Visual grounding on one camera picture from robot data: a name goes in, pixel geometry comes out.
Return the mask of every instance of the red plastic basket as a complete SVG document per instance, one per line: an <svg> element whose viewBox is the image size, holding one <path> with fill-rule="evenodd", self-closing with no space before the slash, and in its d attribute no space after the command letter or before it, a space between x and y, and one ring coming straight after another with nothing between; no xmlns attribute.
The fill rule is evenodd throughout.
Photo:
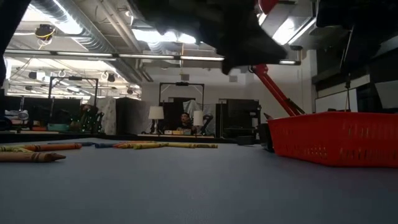
<svg viewBox="0 0 398 224"><path fill-rule="evenodd" d="M326 112L268 123L280 156L327 166L398 167L398 114Z"/></svg>

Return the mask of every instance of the person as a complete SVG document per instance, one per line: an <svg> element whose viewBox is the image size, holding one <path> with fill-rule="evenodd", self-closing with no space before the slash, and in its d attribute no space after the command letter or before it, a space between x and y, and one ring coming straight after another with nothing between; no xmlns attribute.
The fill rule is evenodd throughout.
<svg viewBox="0 0 398 224"><path fill-rule="evenodd" d="M192 125L191 118L188 113L184 112L181 114L181 123L177 128L177 131L191 130L191 134L195 134L197 132L196 127Z"/></svg>

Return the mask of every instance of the white lamp shade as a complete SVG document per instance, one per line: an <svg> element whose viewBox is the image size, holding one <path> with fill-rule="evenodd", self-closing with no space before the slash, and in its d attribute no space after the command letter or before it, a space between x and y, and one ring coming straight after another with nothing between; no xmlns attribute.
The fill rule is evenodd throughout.
<svg viewBox="0 0 398 224"><path fill-rule="evenodd" d="M194 126L203 126L203 111L194 111L193 112L193 125Z"/></svg>
<svg viewBox="0 0 398 224"><path fill-rule="evenodd" d="M164 119L163 106L151 106L149 109L149 119Z"/></svg>

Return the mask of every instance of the gray table surface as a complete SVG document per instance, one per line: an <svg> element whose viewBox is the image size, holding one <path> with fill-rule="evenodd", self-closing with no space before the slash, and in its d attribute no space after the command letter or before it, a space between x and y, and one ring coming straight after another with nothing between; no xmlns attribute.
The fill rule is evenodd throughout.
<svg viewBox="0 0 398 224"><path fill-rule="evenodd" d="M76 141L112 142L61 142ZM395 169L323 167L233 144L61 154L0 164L0 223L398 223Z"/></svg>

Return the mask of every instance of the table lamp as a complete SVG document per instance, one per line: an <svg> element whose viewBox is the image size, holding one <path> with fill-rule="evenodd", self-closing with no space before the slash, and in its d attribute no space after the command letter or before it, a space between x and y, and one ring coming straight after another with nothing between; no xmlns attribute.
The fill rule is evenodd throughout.
<svg viewBox="0 0 398 224"><path fill-rule="evenodd" d="M199 133L199 126L203 126L203 111L194 111L193 112L193 125L197 126L197 134Z"/></svg>
<svg viewBox="0 0 398 224"><path fill-rule="evenodd" d="M155 120L155 132L158 134L158 124L160 119L164 119L163 106L151 106L149 109L149 119Z"/></svg>

